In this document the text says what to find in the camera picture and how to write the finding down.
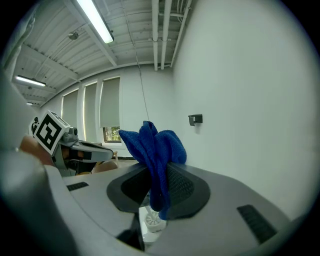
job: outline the black rubber pad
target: black rubber pad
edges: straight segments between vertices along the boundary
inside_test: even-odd
[[[78,190],[78,189],[84,188],[86,186],[89,186],[89,185],[85,182],[79,182],[76,184],[68,185],[66,187],[68,188],[69,191],[72,191],[72,190]]]
[[[260,244],[277,233],[274,227],[252,205],[240,206],[237,210]]]

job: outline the ceiling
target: ceiling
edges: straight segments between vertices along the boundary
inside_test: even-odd
[[[30,36],[22,45],[14,75],[34,78],[46,83],[43,89],[16,86],[22,95],[38,106],[43,105],[66,87],[84,78],[111,69],[140,64],[153,64],[152,1],[151,0],[94,0],[114,41],[102,42],[75,0],[45,0],[38,7]],[[165,1],[159,1],[164,11]],[[172,12],[177,12],[177,0],[172,1]],[[135,43],[130,39],[128,26]],[[161,42],[163,16],[159,16],[158,33]],[[181,23],[171,16],[165,63],[170,64]],[[70,32],[79,37],[71,40]],[[158,43],[158,61],[161,62]]]

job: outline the window blind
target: window blind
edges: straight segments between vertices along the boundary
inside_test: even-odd
[[[97,142],[96,119],[95,119],[95,102],[97,84],[86,86],[84,91],[84,132],[87,142]]]
[[[77,127],[77,98],[78,90],[63,97],[62,119],[72,127]]]
[[[120,78],[106,80],[102,85],[100,127],[119,127]]]

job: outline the blue towel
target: blue towel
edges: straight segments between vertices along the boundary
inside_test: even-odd
[[[187,153],[178,136],[172,130],[158,132],[150,121],[143,121],[139,133],[119,130],[131,155],[146,164],[151,174],[150,206],[166,220],[170,208],[166,168],[168,162],[184,164]]]

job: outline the wire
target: wire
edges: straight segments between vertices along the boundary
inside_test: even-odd
[[[123,0],[121,0],[121,6],[123,8],[123,12],[124,12],[124,16],[125,16],[125,21],[126,21],[126,26],[128,28],[128,32],[129,32],[129,37],[131,39],[131,42],[133,44],[133,48],[134,48],[134,51],[135,51],[135,58],[136,58],[136,63],[138,65],[138,68],[139,68],[139,74],[140,74],[140,80],[141,80],[141,88],[142,88],[142,94],[143,94],[143,100],[144,100],[144,106],[145,106],[145,111],[146,111],[146,116],[148,118],[148,121],[150,121],[149,119],[149,114],[148,114],[148,109],[147,109],[147,104],[146,104],[146,97],[145,97],[145,91],[144,91],[144,85],[143,85],[143,82],[142,82],[142,75],[141,75],[141,68],[140,68],[140,64],[139,64],[139,61],[138,61],[138,54],[137,54],[137,49],[136,49],[136,44],[132,38],[132,35],[131,35],[131,32],[130,32],[130,28],[129,28],[129,22],[128,22],[128,19],[127,19],[127,13],[126,13],[126,9],[124,8],[123,6]]]

